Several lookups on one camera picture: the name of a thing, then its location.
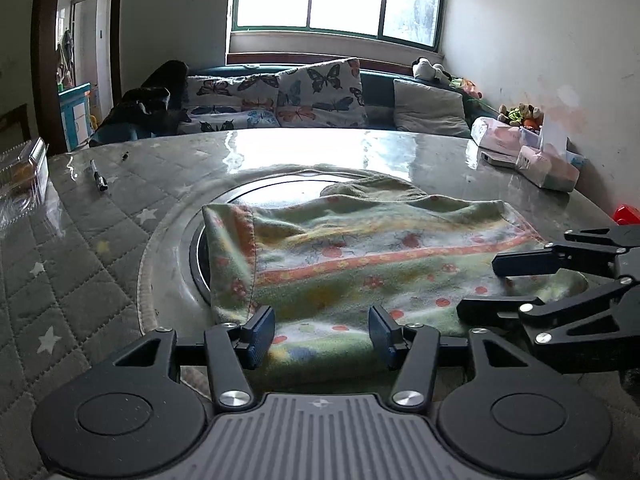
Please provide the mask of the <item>black marker pen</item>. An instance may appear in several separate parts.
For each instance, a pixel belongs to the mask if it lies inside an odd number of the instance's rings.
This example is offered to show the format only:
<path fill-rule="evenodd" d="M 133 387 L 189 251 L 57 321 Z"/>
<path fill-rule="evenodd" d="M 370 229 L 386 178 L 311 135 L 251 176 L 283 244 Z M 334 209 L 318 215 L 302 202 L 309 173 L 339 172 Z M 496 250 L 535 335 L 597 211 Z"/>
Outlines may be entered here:
<path fill-rule="evenodd" d="M 106 182 L 106 179 L 99 172 L 99 169 L 96 166 L 96 162 L 93 159 L 90 160 L 90 169 L 93 175 L 94 182 L 96 182 L 96 188 L 98 189 L 98 191 L 100 193 L 107 191 L 108 184 Z"/>

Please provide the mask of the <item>red plastic stool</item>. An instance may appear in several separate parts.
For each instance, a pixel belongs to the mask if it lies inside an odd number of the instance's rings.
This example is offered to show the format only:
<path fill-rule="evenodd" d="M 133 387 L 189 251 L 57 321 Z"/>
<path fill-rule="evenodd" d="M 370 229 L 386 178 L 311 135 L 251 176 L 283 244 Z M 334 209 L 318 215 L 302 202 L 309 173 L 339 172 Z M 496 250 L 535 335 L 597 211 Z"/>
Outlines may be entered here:
<path fill-rule="evenodd" d="M 616 208 L 612 218 L 619 226 L 636 226 L 640 223 L 640 209 L 623 204 Z"/>

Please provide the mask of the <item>flat dark booklet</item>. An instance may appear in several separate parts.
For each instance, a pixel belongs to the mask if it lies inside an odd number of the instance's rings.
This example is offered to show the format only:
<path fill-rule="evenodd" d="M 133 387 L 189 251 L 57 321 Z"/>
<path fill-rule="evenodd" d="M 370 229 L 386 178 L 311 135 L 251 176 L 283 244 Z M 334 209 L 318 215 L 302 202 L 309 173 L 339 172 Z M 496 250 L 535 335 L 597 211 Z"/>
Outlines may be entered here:
<path fill-rule="evenodd" d="M 480 158 L 483 159 L 486 164 L 494 167 L 506 168 L 511 170 L 514 170 L 516 167 L 516 159 L 512 156 L 483 152 L 482 154 L 480 154 Z"/>

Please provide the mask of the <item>dark wooden door frame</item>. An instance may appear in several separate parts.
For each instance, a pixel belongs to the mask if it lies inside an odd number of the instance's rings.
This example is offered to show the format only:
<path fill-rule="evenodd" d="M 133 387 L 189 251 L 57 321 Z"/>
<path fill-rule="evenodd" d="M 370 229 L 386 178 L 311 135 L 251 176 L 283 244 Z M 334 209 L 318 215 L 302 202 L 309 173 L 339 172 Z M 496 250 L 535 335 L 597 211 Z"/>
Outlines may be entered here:
<path fill-rule="evenodd" d="M 122 76 L 120 76 L 120 4 L 111 3 L 111 83 L 115 102 L 122 98 Z M 49 155 L 67 151 L 63 123 L 58 105 L 58 90 L 55 88 L 54 14 L 56 0 L 32 0 L 32 27 L 30 28 L 30 72 L 32 73 L 32 95 L 38 134 L 47 145 Z"/>

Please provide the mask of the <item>large butterfly pillow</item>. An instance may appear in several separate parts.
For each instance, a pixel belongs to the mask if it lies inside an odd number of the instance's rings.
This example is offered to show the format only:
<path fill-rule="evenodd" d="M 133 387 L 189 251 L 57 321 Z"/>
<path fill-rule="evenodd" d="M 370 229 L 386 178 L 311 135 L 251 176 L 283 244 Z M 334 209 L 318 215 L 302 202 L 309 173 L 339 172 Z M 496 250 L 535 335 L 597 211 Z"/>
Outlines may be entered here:
<path fill-rule="evenodd" d="M 277 73 L 276 116 L 282 127 L 363 128 L 368 124 L 358 58 Z"/>

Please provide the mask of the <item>grey cushion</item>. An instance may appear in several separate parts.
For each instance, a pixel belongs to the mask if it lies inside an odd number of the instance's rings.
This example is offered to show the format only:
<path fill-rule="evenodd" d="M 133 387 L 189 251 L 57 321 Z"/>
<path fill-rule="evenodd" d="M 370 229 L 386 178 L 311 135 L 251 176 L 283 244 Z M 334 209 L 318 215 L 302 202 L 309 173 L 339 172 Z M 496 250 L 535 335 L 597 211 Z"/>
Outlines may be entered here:
<path fill-rule="evenodd" d="M 468 138 L 462 95 L 408 80 L 394 80 L 397 130 Z"/>

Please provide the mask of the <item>patterned green children's jacket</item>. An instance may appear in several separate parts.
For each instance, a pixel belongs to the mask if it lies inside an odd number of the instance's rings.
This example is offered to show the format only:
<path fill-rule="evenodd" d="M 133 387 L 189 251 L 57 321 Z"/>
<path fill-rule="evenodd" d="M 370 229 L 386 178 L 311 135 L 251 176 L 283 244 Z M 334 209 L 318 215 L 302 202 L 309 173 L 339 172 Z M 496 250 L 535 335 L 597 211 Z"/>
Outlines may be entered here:
<path fill-rule="evenodd" d="M 219 321 L 237 323 L 273 308 L 272 344 L 250 373 L 265 390 L 380 378 L 385 367 L 368 334 L 373 306 L 462 336 L 456 307 L 464 297 L 550 301 L 587 287 L 574 271 L 497 278 L 495 254 L 542 244 L 511 205 L 430 195 L 382 174 L 330 185 L 303 205 L 255 209 L 250 226 L 249 250 L 214 259 L 226 275 L 214 281 L 211 305 Z"/>

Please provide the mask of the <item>clear plastic storage bin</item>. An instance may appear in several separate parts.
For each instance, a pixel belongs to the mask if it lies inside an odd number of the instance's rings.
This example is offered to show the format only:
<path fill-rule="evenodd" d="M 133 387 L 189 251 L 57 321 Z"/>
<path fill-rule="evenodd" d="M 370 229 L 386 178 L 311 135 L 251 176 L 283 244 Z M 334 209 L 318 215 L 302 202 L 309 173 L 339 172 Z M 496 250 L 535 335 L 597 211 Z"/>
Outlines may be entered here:
<path fill-rule="evenodd" d="M 542 142 L 542 137 L 533 131 L 530 131 L 524 127 L 518 128 L 520 130 L 521 135 L 521 148 L 518 152 L 518 156 L 521 156 L 525 150 L 529 150 L 530 152 L 538 151 L 544 152 L 549 155 L 560 157 L 561 154 L 555 148 L 545 148 L 544 142 Z M 572 151 L 566 151 L 564 153 L 565 161 L 577 168 L 578 170 L 582 170 L 582 167 L 585 166 L 586 159 L 581 154 L 574 153 Z"/>

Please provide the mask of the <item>orange green plush toy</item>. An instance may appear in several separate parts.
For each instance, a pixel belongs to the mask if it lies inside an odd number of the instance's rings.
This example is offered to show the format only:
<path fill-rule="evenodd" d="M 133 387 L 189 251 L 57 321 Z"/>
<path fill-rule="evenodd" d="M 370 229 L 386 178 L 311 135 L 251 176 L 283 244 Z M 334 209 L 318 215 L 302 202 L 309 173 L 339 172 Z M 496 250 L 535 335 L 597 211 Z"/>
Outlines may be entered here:
<path fill-rule="evenodd" d="M 452 78 L 450 81 L 450 86 L 452 88 L 461 90 L 471 99 L 476 99 L 476 100 L 483 99 L 483 93 L 480 91 L 477 85 L 474 84 L 472 80 L 469 80 L 463 77 Z"/>

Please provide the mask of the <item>pink tissue pack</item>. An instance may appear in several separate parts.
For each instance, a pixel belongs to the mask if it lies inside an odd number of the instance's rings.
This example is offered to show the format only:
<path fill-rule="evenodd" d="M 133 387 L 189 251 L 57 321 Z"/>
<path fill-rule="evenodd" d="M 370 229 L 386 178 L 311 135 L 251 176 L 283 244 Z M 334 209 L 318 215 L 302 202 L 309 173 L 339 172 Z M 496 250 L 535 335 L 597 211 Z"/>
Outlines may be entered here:
<path fill-rule="evenodd" d="M 511 127 L 490 117 L 476 118 L 471 136 L 479 148 L 508 156 L 518 156 L 523 145 L 518 127 Z"/>

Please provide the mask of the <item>colourful plush toys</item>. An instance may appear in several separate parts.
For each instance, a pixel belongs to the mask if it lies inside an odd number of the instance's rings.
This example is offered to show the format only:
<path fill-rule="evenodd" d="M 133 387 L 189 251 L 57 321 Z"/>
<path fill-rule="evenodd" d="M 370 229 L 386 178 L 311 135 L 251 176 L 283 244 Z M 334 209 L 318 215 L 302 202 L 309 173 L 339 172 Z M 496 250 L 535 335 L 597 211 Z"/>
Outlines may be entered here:
<path fill-rule="evenodd" d="M 522 127 L 533 132 L 539 132 L 544 123 L 544 112 L 532 104 L 520 103 L 512 108 L 501 105 L 497 119 L 499 122 L 511 127 Z"/>

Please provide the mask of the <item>small butterfly pillow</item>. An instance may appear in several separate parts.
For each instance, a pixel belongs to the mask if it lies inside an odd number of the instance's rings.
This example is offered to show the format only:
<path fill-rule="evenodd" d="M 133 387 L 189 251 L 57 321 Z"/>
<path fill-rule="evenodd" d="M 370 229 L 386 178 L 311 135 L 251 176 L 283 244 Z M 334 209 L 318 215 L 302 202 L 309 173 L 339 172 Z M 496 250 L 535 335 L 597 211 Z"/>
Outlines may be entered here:
<path fill-rule="evenodd" d="M 238 129 L 278 128 L 276 75 L 186 78 L 177 132 L 182 134 Z"/>

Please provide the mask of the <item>quilted grey star tablecloth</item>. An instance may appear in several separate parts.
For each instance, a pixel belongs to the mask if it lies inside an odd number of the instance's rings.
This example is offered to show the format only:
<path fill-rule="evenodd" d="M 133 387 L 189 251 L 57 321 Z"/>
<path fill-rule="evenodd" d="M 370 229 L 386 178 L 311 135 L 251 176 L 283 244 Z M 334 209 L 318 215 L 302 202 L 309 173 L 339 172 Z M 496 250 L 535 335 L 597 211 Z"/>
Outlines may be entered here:
<path fill-rule="evenodd" d="M 96 162 L 108 190 L 100 193 Z M 169 211 L 184 218 L 255 174 L 330 165 L 425 192 L 504 200 L 544 237 L 607 226 L 579 193 L 541 191 L 481 162 L 468 140 L 384 130 L 255 129 L 110 144 L 52 157 L 44 203 L 1 237 L 1 474 L 41 479 L 36 403 L 138 338 L 138 275 Z"/>

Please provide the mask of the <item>blue white cabinet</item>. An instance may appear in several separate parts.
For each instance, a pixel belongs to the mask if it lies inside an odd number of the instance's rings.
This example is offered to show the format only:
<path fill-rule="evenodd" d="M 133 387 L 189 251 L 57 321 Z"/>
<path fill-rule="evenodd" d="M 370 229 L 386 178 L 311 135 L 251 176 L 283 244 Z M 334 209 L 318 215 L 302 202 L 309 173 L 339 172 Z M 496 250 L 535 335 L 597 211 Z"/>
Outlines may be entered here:
<path fill-rule="evenodd" d="M 58 94 L 67 151 L 72 152 L 89 142 L 93 134 L 89 106 L 91 84 L 86 82 Z"/>

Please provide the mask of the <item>white plush toy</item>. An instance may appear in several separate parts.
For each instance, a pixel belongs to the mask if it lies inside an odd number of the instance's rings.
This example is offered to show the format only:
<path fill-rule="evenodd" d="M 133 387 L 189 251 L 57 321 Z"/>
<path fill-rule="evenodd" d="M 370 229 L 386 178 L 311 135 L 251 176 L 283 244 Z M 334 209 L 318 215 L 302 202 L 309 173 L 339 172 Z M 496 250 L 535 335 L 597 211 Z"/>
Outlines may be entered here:
<path fill-rule="evenodd" d="M 452 76 L 442 64 L 432 64 L 427 58 L 418 58 L 412 65 L 412 74 L 416 79 L 424 81 L 438 81 L 441 84 L 450 84 Z"/>

